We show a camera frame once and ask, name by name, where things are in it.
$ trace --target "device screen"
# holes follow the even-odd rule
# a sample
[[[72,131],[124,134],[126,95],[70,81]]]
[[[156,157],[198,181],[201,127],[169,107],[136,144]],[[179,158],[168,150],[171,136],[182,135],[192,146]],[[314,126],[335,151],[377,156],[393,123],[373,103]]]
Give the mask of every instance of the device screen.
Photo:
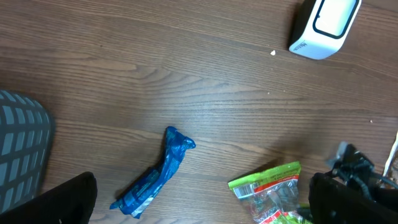
[[[359,0],[323,0],[315,27],[334,36],[340,36],[349,22],[351,12]]]

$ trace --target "crumpled blue wrapper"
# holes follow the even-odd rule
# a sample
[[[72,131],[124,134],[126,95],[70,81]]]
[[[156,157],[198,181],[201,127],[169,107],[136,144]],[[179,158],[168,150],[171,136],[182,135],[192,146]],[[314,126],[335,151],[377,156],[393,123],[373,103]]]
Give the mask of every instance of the crumpled blue wrapper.
[[[175,127],[166,129],[165,155],[162,162],[151,168],[147,175],[141,177],[122,195],[112,203],[109,209],[120,208],[125,215],[139,218],[148,205],[160,192],[163,185],[176,173],[187,149],[196,145],[192,139],[185,137]]]

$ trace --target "green plastic package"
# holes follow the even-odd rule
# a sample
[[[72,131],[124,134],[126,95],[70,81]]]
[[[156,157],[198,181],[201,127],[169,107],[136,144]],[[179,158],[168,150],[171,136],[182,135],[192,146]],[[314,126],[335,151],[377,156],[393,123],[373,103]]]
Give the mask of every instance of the green plastic package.
[[[256,223],[309,223],[296,212],[300,171],[300,163],[291,162],[231,181],[228,186]]]

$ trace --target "wooden table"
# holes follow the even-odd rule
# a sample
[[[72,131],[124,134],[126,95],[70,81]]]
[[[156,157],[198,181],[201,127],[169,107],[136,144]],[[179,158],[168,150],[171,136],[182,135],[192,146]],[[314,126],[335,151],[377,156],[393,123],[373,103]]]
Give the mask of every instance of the wooden table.
[[[0,88],[57,119],[43,190],[88,170],[92,223],[251,223],[226,183],[257,167],[299,160],[303,202],[342,140],[381,172],[398,128],[398,2],[363,0],[321,61],[287,50],[301,2],[1,0]],[[108,210],[169,125],[197,148],[141,220]]]

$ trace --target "gray basket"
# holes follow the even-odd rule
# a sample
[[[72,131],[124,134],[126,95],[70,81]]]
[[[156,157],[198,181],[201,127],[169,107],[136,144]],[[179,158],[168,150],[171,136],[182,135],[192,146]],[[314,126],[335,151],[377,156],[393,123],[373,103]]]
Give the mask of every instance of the gray basket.
[[[40,103],[0,90],[0,213],[38,194],[54,131]]]

